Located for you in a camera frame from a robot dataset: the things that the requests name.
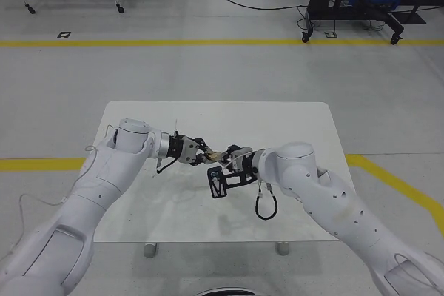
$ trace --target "white cable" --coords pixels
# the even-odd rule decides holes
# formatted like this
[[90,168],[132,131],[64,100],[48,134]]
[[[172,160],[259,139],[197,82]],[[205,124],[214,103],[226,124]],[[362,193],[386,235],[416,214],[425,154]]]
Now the white cable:
[[[414,277],[413,275],[411,275],[409,272],[407,272],[402,266],[401,266],[401,264],[400,264],[400,262],[398,262],[398,259],[397,259],[397,257],[398,256],[400,256],[400,257],[403,257],[404,259],[406,259],[407,261],[409,261],[411,264],[413,264],[413,266],[414,267],[416,267],[423,275],[424,275],[424,277],[426,278],[426,279],[428,279],[429,280],[429,282],[430,283],[426,283],[426,282],[423,282],[422,280],[420,280],[420,279],[418,279],[418,278],[416,278],[416,277]],[[432,256],[433,258],[435,258],[436,260],[438,260],[439,262],[441,262],[441,264],[442,265],[444,265],[444,263],[439,259],[439,258],[436,258],[435,256]],[[439,294],[441,294],[441,296],[444,296],[444,289],[442,289],[442,288],[440,288],[439,286],[437,286],[437,284],[431,279],[431,278],[429,278],[416,264],[414,264],[414,262],[413,261],[411,261],[411,260],[409,260],[405,255],[402,255],[402,254],[400,254],[400,253],[395,253],[394,254],[394,260],[396,261],[396,263],[397,263],[397,265],[401,268],[401,270],[403,270],[410,278],[412,278],[413,280],[415,280],[415,281],[417,281],[418,283],[421,283],[421,284],[423,284],[423,285],[425,285],[425,286],[428,286],[428,287],[431,287],[432,289],[434,289],[434,290],[436,290],[436,291],[438,291],[439,292]]]
[[234,161],[236,161],[237,159],[239,159],[239,158],[241,158],[241,157],[243,157],[243,156],[245,156],[245,155],[248,155],[248,154],[252,154],[254,151],[250,151],[250,152],[247,152],[247,153],[244,153],[244,154],[242,154],[242,155],[239,155],[239,156],[237,156],[236,158],[233,158],[231,161],[229,161],[229,163],[228,164],[226,164],[225,166],[222,166],[222,169],[226,169],[230,164],[232,164]]
[[109,133],[109,127],[112,127],[114,130],[116,130],[116,128],[113,127],[112,124],[108,124],[108,125],[107,125],[107,128],[105,129],[105,136],[104,136],[104,138],[106,138],[106,137],[107,137],[107,134]]
[[1,263],[3,260],[5,260],[6,258],[8,258],[9,256],[11,256],[11,255],[15,252],[16,248],[18,247],[18,245],[20,244],[21,240],[22,240],[23,237],[24,237],[23,197],[28,196],[28,197],[33,198],[33,199],[35,199],[36,201],[39,201],[39,202],[41,202],[41,203],[43,203],[43,204],[46,204],[46,205],[48,205],[48,206],[59,206],[59,205],[63,204],[63,203],[69,198],[70,194],[72,193],[72,191],[73,191],[73,189],[74,189],[75,184],[76,184],[79,180],[81,180],[81,178],[84,177],[84,176],[89,172],[90,168],[94,165],[95,160],[97,159],[97,148],[96,148],[95,146],[93,146],[93,145],[89,145],[89,146],[85,147],[84,150],[85,150],[85,151],[88,151],[88,152],[95,151],[95,153],[94,153],[94,158],[93,158],[92,162],[90,163],[90,166],[85,170],[85,172],[83,172],[83,173],[82,173],[82,174],[81,174],[81,175],[80,175],[80,176],[79,176],[79,177],[73,182],[73,185],[71,186],[71,189],[67,192],[66,196],[65,196],[64,198],[62,198],[58,203],[50,203],[49,201],[42,200],[42,199],[40,199],[40,198],[37,198],[37,197],[34,196],[34,195],[30,195],[30,194],[27,194],[27,193],[24,193],[24,194],[20,195],[20,197],[18,198],[18,205],[19,205],[19,209],[20,209],[21,233],[20,233],[20,236],[18,237],[18,240],[17,240],[17,241],[12,245],[12,247],[10,248],[10,251],[8,251],[8,253],[7,253],[5,256],[3,256],[2,258],[0,258],[0,263]]

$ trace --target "yellow floor line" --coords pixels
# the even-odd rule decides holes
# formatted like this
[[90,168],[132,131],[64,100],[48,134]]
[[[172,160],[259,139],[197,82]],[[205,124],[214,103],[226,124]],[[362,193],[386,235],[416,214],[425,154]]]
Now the yellow floor line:
[[79,170],[85,158],[0,159],[0,172],[73,171]]
[[387,172],[385,169],[362,155],[346,155],[346,159],[349,166],[361,167],[385,184],[388,184],[393,189],[397,190],[399,193],[427,209],[444,238],[444,208],[440,203],[407,184],[405,181],[392,175],[390,172]]
[[[221,45],[325,45],[372,46],[390,45],[379,39],[311,39],[304,44],[299,39],[201,39],[201,40],[52,40],[0,41],[0,47],[150,47],[150,46],[221,46]],[[444,46],[444,39],[401,40],[400,46]]]
[[[346,155],[346,159],[349,166],[361,167],[374,177],[427,209],[444,237],[444,209],[440,203],[362,155]],[[79,170],[84,160],[85,158],[0,159],[0,172]]]

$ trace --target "gray floor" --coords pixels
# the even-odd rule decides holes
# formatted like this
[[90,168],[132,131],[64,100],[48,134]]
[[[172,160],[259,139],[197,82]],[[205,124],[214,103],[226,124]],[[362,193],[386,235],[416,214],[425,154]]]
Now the gray floor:
[[[278,6],[296,1],[245,1]],[[259,12],[222,0],[0,1],[0,40],[299,38],[295,10]],[[444,39],[444,9],[405,38]],[[323,22],[313,38],[332,24]],[[339,38],[384,38],[337,23]],[[141,101],[324,101],[346,153],[375,163],[444,206],[444,47],[0,48],[0,158],[82,157],[105,104]],[[0,256],[19,233],[19,194],[60,199],[77,172],[0,173]],[[360,168],[357,192],[402,239],[444,260],[444,240],[420,206]],[[27,229],[54,208],[26,202]],[[247,286],[274,295],[378,295],[367,268],[340,242],[100,243],[73,295],[191,295]]]

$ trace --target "tabletop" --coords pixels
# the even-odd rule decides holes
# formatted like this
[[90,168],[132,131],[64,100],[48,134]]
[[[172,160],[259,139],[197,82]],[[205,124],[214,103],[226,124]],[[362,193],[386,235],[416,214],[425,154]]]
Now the tabletop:
[[[292,102],[161,102],[108,103],[95,137],[96,145],[109,124],[134,118],[173,134],[203,138],[217,151],[229,145],[279,147],[293,141],[312,144],[317,165],[336,172],[353,188],[352,178],[329,106]],[[163,160],[162,165],[170,159]],[[206,171],[176,162],[156,175],[156,160],[148,159],[132,186],[103,216],[95,242],[246,242],[336,241],[303,210],[302,203],[275,186],[278,214],[269,221],[255,215],[257,183],[230,189],[213,199]],[[268,192],[260,213],[274,209]]]

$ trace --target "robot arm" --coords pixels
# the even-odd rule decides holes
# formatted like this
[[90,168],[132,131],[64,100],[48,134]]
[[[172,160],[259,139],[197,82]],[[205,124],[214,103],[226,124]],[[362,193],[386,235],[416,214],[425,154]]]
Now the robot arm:
[[[105,211],[130,187],[147,158],[165,157],[193,166],[218,162],[228,169],[228,175],[220,167],[208,170],[213,198],[256,180],[278,185],[363,260],[384,295],[444,295],[444,265],[404,244],[336,174],[318,168],[311,145],[290,143],[258,151],[232,145],[214,152],[202,139],[169,136],[131,119],[122,120],[91,152],[66,203],[33,231],[0,273],[6,282],[0,295],[71,293],[89,267],[94,231]],[[228,184],[229,178],[239,181]]]
[[311,145],[290,143],[256,158],[257,177],[303,203],[322,228],[349,246],[383,295],[444,295],[443,263],[403,243],[339,176],[318,168]]
[[166,157],[169,135],[124,119],[93,150],[64,205],[30,237],[0,272],[2,296],[67,295],[93,256],[102,216],[135,180],[147,158]]

